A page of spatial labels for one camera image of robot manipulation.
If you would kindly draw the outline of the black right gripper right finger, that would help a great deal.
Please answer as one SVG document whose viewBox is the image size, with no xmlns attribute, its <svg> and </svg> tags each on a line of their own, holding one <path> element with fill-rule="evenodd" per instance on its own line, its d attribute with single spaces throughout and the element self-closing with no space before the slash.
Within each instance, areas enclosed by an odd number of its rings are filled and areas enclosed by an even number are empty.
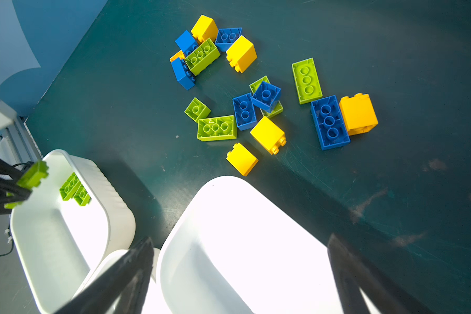
<svg viewBox="0 0 471 314">
<path fill-rule="evenodd" d="M 337 234 L 330 235 L 327 251 L 344 313 L 369 313 L 363 294 L 380 313 L 432 312 Z"/>
</svg>

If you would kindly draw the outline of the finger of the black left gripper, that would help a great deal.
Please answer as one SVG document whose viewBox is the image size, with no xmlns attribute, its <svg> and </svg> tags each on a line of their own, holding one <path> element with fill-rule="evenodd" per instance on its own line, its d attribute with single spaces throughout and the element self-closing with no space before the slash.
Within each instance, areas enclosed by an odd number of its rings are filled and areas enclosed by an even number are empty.
<svg viewBox="0 0 471 314">
<path fill-rule="evenodd" d="M 0 178 L 0 214 L 3 214 L 6 204 L 26 201 L 30 195 L 30 190 L 18 186 L 13 180 Z"/>
<path fill-rule="evenodd" d="M 20 170 L 4 162 L 2 159 L 0 159 L 0 173 L 8 175 L 11 179 L 16 181 L 22 176 L 22 172 Z"/>
</svg>

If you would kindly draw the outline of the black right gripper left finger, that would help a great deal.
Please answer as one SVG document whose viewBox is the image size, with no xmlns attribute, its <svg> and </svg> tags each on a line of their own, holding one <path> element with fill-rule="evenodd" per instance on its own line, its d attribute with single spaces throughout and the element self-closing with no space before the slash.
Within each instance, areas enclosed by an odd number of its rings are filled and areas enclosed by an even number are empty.
<svg viewBox="0 0 471 314">
<path fill-rule="evenodd" d="M 154 247 L 149 237 L 120 257 L 89 287 L 58 313 L 141 313 L 153 270 Z"/>
</svg>

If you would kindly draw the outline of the blue lego cluster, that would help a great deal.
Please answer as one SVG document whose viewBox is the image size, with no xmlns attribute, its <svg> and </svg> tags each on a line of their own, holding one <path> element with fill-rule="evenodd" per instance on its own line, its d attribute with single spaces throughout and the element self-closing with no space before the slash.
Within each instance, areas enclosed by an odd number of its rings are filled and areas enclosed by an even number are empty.
<svg viewBox="0 0 471 314">
<path fill-rule="evenodd" d="M 195 86 L 195 76 L 189 70 L 184 60 L 177 58 L 171 62 L 177 82 L 186 90 Z"/>
</svg>

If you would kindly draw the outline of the yellow small lego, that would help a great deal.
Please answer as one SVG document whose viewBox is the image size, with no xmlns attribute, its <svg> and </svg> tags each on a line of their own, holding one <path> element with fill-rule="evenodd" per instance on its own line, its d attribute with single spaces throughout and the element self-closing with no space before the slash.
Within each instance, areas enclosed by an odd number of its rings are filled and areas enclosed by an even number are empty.
<svg viewBox="0 0 471 314">
<path fill-rule="evenodd" d="M 175 53 L 175 54 L 170 58 L 170 62 L 172 63 L 172 62 L 175 61 L 176 59 L 184 60 L 185 58 L 186 58 L 186 56 L 184 55 L 184 52 L 183 52 L 183 51 L 178 51 L 177 53 Z"/>
</svg>

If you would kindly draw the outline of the green long lego cluster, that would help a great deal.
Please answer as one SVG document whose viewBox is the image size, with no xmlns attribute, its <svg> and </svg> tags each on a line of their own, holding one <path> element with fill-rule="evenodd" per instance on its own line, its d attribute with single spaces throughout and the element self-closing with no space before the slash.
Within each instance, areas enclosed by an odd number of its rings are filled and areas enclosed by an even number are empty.
<svg viewBox="0 0 471 314">
<path fill-rule="evenodd" d="M 220 55 L 221 53 L 218 51 L 214 42 L 211 38 L 208 38 L 198 48 L 191 52 L 184 61 L 190 72 L 194 76 L 197 76 L 207 66 L 211 65 L 217 58 L 219 58 Z"/>
</svg>

